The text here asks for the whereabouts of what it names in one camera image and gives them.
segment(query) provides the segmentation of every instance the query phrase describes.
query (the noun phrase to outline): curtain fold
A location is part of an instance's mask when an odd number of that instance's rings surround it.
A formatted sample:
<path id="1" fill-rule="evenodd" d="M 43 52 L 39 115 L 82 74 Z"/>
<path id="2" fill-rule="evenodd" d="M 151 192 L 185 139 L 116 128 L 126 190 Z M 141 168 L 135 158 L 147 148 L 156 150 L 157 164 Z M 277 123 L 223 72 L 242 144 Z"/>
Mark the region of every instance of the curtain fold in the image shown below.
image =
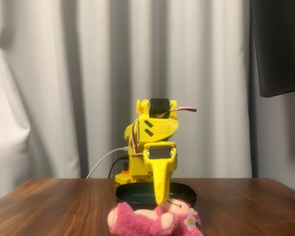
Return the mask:
<path id="1" fill-rule="evenodd" d="M 0 0 L 0 197 L 85 177 L 151 97 L 198 108 L 178 113 L 175 177 L 251 177 L 249 14 L 245 0 Z"/>

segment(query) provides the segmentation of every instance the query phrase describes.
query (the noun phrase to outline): television screen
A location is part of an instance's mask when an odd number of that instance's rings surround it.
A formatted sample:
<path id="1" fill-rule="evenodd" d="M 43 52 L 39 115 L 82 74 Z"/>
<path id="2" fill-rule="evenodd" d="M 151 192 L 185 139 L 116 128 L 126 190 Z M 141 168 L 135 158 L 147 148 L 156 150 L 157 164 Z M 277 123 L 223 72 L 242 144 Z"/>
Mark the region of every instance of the television screen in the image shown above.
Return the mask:
<path id="1" fill-rule="evenodd" d="M 260 95 L 295 91 L 295 0 L 251 0 Z"/>

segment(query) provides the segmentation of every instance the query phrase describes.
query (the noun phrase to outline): black bowl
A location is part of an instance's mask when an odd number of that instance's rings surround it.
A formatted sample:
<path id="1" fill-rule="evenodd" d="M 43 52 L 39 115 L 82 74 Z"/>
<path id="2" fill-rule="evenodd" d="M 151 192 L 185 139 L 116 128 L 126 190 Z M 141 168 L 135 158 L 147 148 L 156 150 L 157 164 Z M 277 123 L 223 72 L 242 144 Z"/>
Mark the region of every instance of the black bowl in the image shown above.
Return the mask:
<path id="1" fill-rule="evenodd" d="M 170 183 L 170 198 L 181 199 L 194 207 L 196 192 L 186 184 Z M 153 182 L 127 183 L 116 188 L 117 203 L 127 202 L 133 210 L 154 209 L 155 201 Z"/>

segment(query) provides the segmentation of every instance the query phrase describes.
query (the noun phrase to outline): wooden table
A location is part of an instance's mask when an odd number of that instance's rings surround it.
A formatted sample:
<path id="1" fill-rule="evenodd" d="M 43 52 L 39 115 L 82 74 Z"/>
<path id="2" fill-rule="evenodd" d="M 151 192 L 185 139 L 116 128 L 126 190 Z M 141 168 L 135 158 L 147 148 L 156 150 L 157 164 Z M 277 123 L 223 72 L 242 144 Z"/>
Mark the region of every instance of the wooden table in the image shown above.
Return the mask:
<path id="1" fill-rule="evenodd" d="M 295 236 L 295 191 L 271 179 L 176 179 L 205 236 Z M 0 236 L 108 236 L 111 179 L 33 179 L 0 199 Z"/>

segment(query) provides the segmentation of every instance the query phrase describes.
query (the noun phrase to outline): pink plush toy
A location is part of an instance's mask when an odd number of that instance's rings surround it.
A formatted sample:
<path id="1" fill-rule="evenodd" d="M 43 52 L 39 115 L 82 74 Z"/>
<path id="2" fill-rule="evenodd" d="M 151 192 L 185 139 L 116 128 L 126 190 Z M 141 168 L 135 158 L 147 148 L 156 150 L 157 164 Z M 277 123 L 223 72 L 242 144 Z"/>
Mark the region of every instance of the pink plush toy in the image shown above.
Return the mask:
<path id="1" fill-rule="evenodd" d="M 198 213 L 184 201 L 169 199 L 154 210 L 136 210 L 120 203 L 108 215 L 116 236 L 203 236 Z"/>

